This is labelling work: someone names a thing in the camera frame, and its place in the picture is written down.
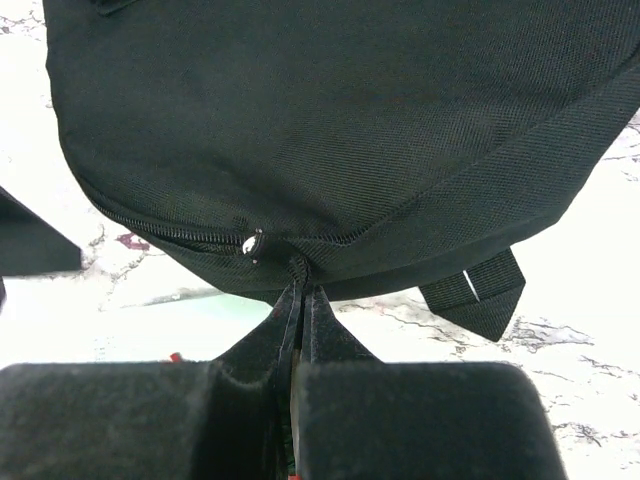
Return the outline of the black student backpack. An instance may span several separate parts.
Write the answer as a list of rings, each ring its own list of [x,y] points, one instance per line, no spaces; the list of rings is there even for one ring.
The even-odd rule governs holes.
[[[59,139],[104,215],[272,302],[419,288],[499,339],[513,244],[639,107],[635,1],[47,1]]]

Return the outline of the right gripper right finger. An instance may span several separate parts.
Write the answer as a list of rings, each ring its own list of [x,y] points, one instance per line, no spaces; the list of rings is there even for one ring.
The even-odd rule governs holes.
[[[385,363],[305,299],[295,374],[303,479],[562,479],[528,376],[505,363]]]

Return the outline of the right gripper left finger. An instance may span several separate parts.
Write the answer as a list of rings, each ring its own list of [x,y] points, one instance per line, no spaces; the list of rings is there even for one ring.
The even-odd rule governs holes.
[[[5,479],[284,479],[298,285],[209,362],[18,364],[1,373]]]

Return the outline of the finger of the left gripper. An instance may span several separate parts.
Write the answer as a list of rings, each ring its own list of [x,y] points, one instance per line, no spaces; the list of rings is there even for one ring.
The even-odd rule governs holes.
[[[78,246],[1,189],[1,307],[5,277],[41,276],[82,268]]]

